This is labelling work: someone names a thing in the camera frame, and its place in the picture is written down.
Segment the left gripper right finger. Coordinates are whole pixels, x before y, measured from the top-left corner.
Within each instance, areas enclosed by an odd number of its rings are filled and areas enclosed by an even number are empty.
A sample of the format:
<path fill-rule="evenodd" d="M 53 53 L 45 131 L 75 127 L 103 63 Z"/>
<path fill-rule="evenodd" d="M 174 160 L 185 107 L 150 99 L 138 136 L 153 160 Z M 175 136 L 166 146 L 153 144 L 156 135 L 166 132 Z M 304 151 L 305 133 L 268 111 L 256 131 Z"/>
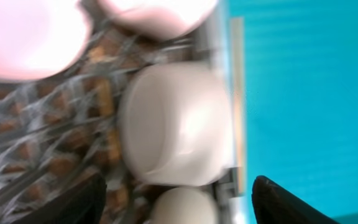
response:
<path fill-rule="evenodd" d="M 256 177 L 252 205 L 257 224 L 339 224 L 268 177 Z"/>

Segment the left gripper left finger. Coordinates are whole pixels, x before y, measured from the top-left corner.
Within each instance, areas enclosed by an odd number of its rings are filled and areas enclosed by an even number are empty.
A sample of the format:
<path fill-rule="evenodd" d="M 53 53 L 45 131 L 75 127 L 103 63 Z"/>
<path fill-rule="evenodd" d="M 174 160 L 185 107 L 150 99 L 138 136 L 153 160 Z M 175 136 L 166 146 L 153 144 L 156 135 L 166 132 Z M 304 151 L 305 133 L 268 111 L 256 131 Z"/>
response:
<path fill-rule="evenodd" d="M 13 224 L 98 224 L 105 204 L 105 179 L 93 174 Z"/>

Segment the white cup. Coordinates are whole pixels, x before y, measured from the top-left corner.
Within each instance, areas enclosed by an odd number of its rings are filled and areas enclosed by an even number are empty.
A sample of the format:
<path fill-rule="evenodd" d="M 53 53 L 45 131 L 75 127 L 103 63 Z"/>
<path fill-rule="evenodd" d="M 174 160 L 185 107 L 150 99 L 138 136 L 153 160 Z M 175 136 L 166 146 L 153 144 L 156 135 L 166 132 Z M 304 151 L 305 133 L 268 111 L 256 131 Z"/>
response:
<path fill-rule="evenodd" d="M 218 208 L 210 194 L 189 187 L 164 192 L 150 214 L 152 224 L 218 224 Z"/>

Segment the grey bowl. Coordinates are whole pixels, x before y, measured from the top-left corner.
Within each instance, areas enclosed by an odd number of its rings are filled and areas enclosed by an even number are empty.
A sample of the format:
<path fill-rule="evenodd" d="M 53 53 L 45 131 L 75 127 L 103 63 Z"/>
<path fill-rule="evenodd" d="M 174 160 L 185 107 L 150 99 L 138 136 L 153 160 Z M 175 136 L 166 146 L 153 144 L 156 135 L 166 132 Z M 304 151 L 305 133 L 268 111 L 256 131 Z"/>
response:
<path fill-rule="evenodd" d="M 142 69 L 122 96 L 118 124 L 124 162 L 144 182 L 202 186 L 229 165 L 231 102 L 207 63 Z"/>

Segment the large pink plate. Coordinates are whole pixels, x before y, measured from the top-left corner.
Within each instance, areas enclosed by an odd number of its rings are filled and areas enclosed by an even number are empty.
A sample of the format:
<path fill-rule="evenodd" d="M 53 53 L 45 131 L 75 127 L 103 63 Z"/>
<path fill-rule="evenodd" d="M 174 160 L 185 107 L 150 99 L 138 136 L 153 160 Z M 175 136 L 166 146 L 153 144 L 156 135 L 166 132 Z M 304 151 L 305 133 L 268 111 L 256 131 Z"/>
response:
<path fill-rule="evenodd" d="M 92 30 L 80 1 L 0 0 L 0 82 L 68 69 L 83 55 Z"/>

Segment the small pink bowl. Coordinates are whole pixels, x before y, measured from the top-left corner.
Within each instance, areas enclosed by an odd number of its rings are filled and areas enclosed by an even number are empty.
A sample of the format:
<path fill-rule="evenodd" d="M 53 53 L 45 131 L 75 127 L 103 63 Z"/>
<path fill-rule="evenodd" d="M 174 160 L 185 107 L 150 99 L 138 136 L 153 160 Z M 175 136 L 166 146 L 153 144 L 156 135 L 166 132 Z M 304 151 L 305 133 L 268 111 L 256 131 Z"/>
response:
<path fill-rule="evenodd" d="M 157 40 L 170 40 L 196 29 L 218 0 L 99 0 L 116 24 Z"/>

